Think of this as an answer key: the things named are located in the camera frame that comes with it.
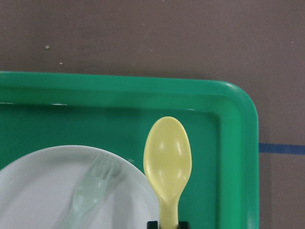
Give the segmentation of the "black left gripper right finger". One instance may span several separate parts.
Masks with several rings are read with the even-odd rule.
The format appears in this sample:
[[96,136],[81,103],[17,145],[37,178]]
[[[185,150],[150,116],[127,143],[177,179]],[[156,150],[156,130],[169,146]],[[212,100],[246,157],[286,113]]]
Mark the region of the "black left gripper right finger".
[[190,224],[188,221],[179,221],[178,229],[190,229]]

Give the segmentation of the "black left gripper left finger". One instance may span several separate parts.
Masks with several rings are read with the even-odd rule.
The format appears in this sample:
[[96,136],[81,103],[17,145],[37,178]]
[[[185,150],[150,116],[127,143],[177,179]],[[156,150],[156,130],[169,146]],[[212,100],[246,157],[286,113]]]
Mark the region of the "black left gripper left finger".
[[159,222],[158,221],[148,221],[147,229],[159,229]]

